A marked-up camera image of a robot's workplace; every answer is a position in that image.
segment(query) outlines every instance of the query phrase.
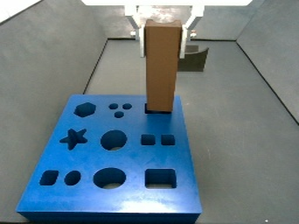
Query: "wooden block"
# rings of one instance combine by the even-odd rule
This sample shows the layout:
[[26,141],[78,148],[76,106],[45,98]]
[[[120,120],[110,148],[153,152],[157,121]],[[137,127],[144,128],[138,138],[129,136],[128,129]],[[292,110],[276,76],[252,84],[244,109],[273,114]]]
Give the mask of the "wooden block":
[[183,25],[145,21],[145,94],[147,109],[172,112],[173,90],[180,53]]

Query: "gray floor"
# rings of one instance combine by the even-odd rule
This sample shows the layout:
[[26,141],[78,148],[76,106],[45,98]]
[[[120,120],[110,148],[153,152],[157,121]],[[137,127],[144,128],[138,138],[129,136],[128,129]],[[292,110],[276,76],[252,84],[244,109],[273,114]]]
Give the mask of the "gray floor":
[[[299,127],[235,42],[177,73],[203,214],[196,223],[297,223]],[[86,94],[145,93],[137,42],[109,40]]]

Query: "small circular hole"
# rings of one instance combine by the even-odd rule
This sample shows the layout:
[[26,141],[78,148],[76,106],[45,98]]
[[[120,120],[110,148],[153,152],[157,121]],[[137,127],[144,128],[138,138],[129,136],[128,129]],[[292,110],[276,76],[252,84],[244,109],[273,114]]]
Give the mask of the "small circular hole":
[[74,186],[80,182],[80,172],[78,171],[70,171],[64,179],[66,186]]
[[114,118],[121,118],[122,116],[124,116],[124,112],[117,111],[117,112],[114,113]]
[[124,105],[122,105],[122,109],[130,109],[132,108],[132,105],[129,104],[129,103],[125,103]]
[[96,172],[93,183],[104,189],[114,189],[120,187],[126,180],[126,175],[117,168],[105,168]]
[[108,151],[116,151],[126,144],[126,135],[121,130],[108,131],[100,138],[100,144]]
[[108,107],[109,107],[109,109],[117,109],[117,104],[116,104],[116,103],[110,103],[110,104],[108,105]]

